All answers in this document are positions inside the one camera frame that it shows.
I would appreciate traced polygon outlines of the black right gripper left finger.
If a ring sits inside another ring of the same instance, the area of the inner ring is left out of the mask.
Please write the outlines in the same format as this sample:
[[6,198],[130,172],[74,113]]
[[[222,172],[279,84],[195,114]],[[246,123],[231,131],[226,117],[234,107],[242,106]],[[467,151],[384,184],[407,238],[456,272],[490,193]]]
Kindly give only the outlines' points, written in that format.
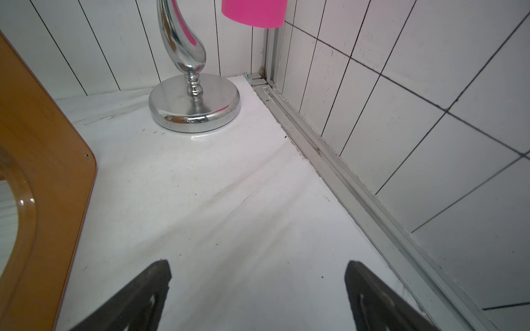
[[157,330],[171,278],[167,260],[150,264],[73,330]]

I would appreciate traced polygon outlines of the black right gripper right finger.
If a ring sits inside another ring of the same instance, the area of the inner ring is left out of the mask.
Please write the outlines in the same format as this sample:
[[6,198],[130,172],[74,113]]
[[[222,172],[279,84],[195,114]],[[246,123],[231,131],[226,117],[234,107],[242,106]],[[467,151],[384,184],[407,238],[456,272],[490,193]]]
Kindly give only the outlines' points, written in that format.
[[344,281],[357,330],[437,330],[363,263],[350,261]]

